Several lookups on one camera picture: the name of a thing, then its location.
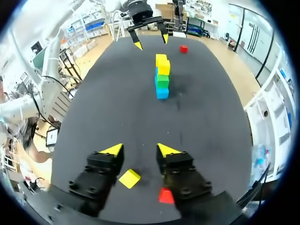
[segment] blue box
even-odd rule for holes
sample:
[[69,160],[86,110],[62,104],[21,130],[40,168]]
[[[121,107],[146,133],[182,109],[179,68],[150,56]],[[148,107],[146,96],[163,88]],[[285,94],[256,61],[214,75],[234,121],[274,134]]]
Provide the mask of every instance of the blue box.
[[167,88],[156,88],[157,99],[167,99],[169,97],[169,89]]

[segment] black table surface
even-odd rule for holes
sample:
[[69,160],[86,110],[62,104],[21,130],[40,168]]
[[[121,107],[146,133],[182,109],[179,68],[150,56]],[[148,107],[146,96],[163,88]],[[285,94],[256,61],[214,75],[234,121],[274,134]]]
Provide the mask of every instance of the black table surface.
[[[162,177],[156,144],[189,152],[197,170],[234,200],[248,189],[251,137],[239,96],[227,73],[200,41],[141,36],[144,50],[130,38],[113,42],[89,70],[61,125],[52,165],[52,184],[68,191],[86,157],[124,144],[121,174],[133,169],[141,180],[111,189],[99,218],[122,223],[158,223],[180,217],[174,205],[158,202]],[[180,52],[180,45],[189,48]],[[157,100],[155,54],[171,63],[170,96]]]

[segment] robotic arm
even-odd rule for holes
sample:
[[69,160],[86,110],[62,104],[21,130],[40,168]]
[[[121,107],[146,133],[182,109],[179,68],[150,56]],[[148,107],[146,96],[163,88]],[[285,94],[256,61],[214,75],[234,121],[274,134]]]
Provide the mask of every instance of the robotic arm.
[[161,32],[163,41],[165,44],[168,42],[168,32],[164,25],[164,20],[161,16],[153,16],[153,11],[150,5],[147,4],[147,0],[112,0],[107,1],[105,9],[107,12],[113,12],[115,10],[120,10],[122,12],[128,11],[132,17],[134,26],[128,27],[133,43],[141,50],[143,50],[142,44],[135,33],[135,29],[144,27],[150,23],[157,23],[157,27]]
[[[32,93],[31,96],[26,95],[19,99],[0,104],[0,116],[4,122],[17,122],[29,117],[38,116],[39,114],[44,118],[48,118],[49,115],[52,115],[57,120],[63,121],[71,100],[66,93],[61,91],[61,86],[56,81],[60,79],[57,68],[60,44],[64,36],[64,32],[60,27],[84,1],[85,0],[72,1],[64,7],[66,10],[63,14],[58,14],[55,19],[51,19],[49,24],[45,26],[47,29],[44,30],[42,36],[49,41],[49,44],[45,51],[42,74],[36,73],[23,57],[13,31],[9,31],[9,37],[14,47],[15,55],[23,64],[30,80],[35,86],[36,93]],[[108,0],[106,1],[105,9],[107,12],[120,10],[130,14],[134,26],[128,27],[127,30],[134,44],[141,50],[143,47],[135,33],[135,29],[146,26],[149,23],[157,22],[164,43],[167,43],[168,34],[163,24],[164,20],[161,16],[152,17],[153,11],[147,4],[147,0]],[[4,133],[0,127],[0,134],[4,135]]]

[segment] block tower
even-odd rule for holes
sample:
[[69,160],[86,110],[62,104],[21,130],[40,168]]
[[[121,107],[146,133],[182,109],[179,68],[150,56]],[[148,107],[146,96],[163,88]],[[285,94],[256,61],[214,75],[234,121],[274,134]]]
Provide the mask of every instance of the block tower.
[[169,97],[170,61],[165,54],[156,54],[155,88],[157,99]]

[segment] wooden floor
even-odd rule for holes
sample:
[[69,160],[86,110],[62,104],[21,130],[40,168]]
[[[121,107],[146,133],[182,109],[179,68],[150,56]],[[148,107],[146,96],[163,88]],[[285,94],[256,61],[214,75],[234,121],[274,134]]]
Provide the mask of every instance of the wooden floor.
[[[157,31],[140,31],[140,35],[160,35],[160,33]],[[188,35],[187,37],[203,42],[212,51],[230,77],[240,97],[241,104],[245,106],[260,88],[247,65],[236,53],[228,50],[227,46],[220,41],[191,35]],[[82,58],[76,60],[82,78],[87,75],[89,69],[112,42],[112,38],[109,35],[98,37],[95,40],[97,46],[87,52]],[[40,134],[46,135],[49,125],[40,123],[39,126]],[[45,147],[45,140],[39,136],[35,136],[34,143],[38,150],[48,151]],[[45,179],[44,185],[47,186],[51,180],[52,160],[49,159],[45,163],[38,164],[33,162],[24,150],[19,150],[19,155],[30,164],[37,177],[43,177]]]

